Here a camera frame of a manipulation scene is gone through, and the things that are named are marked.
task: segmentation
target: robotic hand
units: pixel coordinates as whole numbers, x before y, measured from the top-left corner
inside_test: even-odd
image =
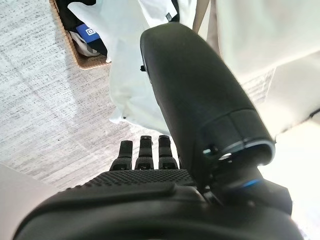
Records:
[[[261,176],[275,144],[249,98],[207,43],[179,23],[146,30],[144,67],[180,155],[159,138],[121,143],[110,171],[57,193],[20,224],[14,240],[302,240],[286,188]]]

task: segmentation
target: white fabric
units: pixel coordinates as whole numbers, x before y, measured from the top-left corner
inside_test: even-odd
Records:
[[[196,2],[179,1],[180,20],[190,28]],[[169,134],[148,76],[140,71],[143,65],[140,36],[150,25],[167,23],[165,16],[171,6],[171,0],[97,0],[92,6],[81,2],[68,5],[81,21],[100,35],[108,48],[108,59],[112,60],[110,96],[117,108],[110,120],[115,123],[128,121]],[[159,17],[159,13],[153,18],[155,9],[161,11],[164,18]]]
[[[100,55],[99,52],[89,47],[86,41],[78,33],[73,31],[70,31],[69,33],[71,38],[76,42],[75,48],[78,53],[87,57],[96,57]]]
[[[221,57],[238,79],[320,50],[319,0],[216,0]]]

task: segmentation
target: gray carpet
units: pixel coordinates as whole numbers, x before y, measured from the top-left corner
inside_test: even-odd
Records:
[[[2,164],[64,189],[108,170],[121,140],[134,141],[136,157],[140,135],[159,135],[108,120],[109,68],[74,64],[48,1],[2,0],[0,9]]]

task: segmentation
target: wicker basket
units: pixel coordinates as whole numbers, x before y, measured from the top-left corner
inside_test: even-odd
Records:
[[[61,19],[59,16],[59,10],[58,10],[57,4],[56,4],[56,0],[49,0],[49,2],[51,4],[53,15],[56,19],[56,22],[57,22],[59,28],[61,29],[61,32],[65,38],[65,42],[66,42],[68,48],[70,49],[70,52],[73,56],[75,63],[79,66],[79,68],[82,70],[88,70],[88,69],[94,69],[94,68],[109,65],[110,63],[106,63],[107,57],[105,57],[103,55],[87,57],[87,56],[83,56],[78,53],[70,34],[68,33],[68,31],[65,30],[65,28],[61,22]]]

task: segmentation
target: blue label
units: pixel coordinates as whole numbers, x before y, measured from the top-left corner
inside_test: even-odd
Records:
[[[85,24],[77,26],[76,30],[86,43],[90,43],[100,38],[98,33],[96,33],[93,29],[91,29]]]

